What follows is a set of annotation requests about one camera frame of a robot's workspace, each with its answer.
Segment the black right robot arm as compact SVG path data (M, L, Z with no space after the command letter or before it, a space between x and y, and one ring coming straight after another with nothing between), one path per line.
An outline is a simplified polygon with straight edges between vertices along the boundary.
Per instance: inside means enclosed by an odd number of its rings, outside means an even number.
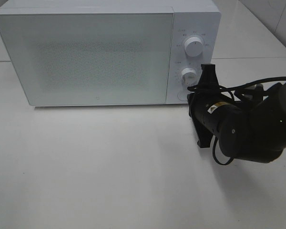
M214 64L202 65L197 85L189 87L189 116L200 148L220 148L228 157L269 163L286 148L286 76L226 88Z

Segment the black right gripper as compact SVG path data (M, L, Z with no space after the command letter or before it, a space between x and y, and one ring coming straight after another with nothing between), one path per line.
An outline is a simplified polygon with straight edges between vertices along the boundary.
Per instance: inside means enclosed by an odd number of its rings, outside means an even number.
M202 74L195 91L188 95L189 116L198 136L200 148L209 148L213 134L221 130L221 94L215 65L201 64Z

